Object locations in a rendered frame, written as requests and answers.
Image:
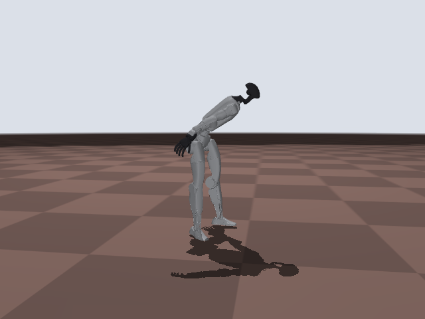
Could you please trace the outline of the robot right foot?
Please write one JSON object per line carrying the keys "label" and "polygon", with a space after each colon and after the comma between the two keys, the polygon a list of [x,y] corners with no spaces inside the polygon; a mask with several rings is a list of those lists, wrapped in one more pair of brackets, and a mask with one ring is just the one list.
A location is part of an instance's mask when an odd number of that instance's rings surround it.
{"label": "robot right foot", "polygon": [[207,240],[209,240],[209,239],[206,237],[206,235],[203,233],[203,231],[202,231],[202,230],[195,231],[195,230],[194,230],[194,226],[192,226],[192,227],[190,228],[189,233],[190,233],[192,236],[194,236],[196,239],[198,239],[198,240],[201,240],[201,241],[207,241]]}

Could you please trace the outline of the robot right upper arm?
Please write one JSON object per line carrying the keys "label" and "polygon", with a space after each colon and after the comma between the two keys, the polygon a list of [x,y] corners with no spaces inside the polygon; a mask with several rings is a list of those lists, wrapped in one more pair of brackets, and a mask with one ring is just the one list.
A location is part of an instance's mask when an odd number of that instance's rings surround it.
{"label": "robot right upper arm", "polygon": [[217,121],[223,120],[223,119],[225,119],[229,116],[233,116],[237,113],[238,113],[237,105],[235,103],[229,104],[229,105],[226,106],[226,108],[224,108],[224,109],[222,109],[222,110],[220,110],[217,113],[212,115],[212,116],[216,117],[216,121],[213,122],[213,123],[210,123],[209,127],[215,128],[215,127],[217,127]]}

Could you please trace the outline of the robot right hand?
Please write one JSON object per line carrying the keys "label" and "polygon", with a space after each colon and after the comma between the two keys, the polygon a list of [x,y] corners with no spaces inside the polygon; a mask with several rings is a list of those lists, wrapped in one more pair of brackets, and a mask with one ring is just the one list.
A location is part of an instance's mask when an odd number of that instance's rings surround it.
{"label": "robot right hand", "polygon": [[[179,143],[175,146],[174,152],[176,152],[176,154],[178,154],[180,156],[181,150],[183,150],[182,151],[182,157],[183,157],[184,151],[186,150],[187,147],[189,147],[188,153],[190,153],[191,143],[196,137],[197,137],[197,134],[195,134],[194,136],[187,134],[186,138],[183,138],[182,140],[180,140]],[[178,151],[179,151],[179,153],[178,153]]]}

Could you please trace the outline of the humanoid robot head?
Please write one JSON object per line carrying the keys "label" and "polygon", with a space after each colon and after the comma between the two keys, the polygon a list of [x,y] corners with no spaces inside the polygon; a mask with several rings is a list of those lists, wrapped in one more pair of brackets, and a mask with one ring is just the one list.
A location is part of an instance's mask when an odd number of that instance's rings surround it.
{"label": "humanoid robot head", "polygon": [[259,98],[260,97],[260,91],[255,84],[247,83],[245,86],[247,87],[246,93],[247,93],[247,95],[249,95],[249,97],[247,99],[244,99],[241,95],[240,96],[232,96],[232,98],[235,99],[237,102],[240,101],[240,103],[243,102],[244,104],[247,104],[253,98]]}

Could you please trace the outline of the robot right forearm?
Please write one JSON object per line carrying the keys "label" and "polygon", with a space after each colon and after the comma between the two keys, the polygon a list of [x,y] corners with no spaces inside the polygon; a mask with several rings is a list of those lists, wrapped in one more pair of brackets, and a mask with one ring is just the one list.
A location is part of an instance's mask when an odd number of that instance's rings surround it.
{"label": "robot right forearm", "polygon": [[201,132],[209,129],[209,126],[210,126],[209,124],[215,121],[216,121],[215,116],[210,116],[208,118],[205,118],[203,121],[201,121],[200,124],[194,126],[192,130],[189,131],[188,134],[190,134],[191,136],[194,136],[195,134],[197,134],[198,136]]}

